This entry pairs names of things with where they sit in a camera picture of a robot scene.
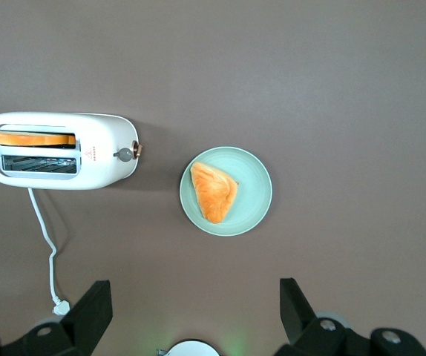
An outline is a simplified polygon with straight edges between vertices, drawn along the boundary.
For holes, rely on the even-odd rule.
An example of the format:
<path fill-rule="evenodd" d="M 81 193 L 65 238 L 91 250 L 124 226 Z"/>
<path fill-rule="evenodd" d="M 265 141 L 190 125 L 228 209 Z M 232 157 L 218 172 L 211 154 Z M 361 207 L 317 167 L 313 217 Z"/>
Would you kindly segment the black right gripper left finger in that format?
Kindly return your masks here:
<path fill-rule="evenodd" d="M 0 355 L 91 355 L 113 317 L 111 284 L 96 281 L 59 321 L 32 328 L 1 345 Z"/>

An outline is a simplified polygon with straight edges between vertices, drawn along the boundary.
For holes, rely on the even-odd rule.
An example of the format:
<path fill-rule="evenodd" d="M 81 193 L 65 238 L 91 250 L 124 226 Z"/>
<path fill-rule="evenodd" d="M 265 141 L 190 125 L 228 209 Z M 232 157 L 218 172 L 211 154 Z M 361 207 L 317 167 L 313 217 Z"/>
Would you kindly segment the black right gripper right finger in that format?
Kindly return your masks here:
<path fill-rule="evenodd" d="M 368 338 L 334 317 L 319 317 L 293 278 L 280 279 L 280 316 L 288 338 L 276 355 L 426 355 L 411 334 L 374 329 Z"/>

